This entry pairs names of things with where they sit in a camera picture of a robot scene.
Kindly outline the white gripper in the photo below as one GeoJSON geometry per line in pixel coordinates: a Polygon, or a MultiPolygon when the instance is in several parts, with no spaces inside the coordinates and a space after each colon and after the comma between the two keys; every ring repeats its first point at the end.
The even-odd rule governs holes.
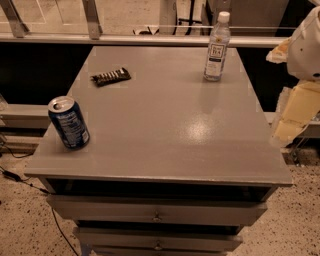
{"type": "Polygon", "coordinates": [[[320,6],[314,7],[294,31],[266,60],[287,62],[288,73],[300,80],[294,88],[284,87],[279,95],[271,125],[270,144],[285,147],[300,135],[320,111],[320,6]]]}

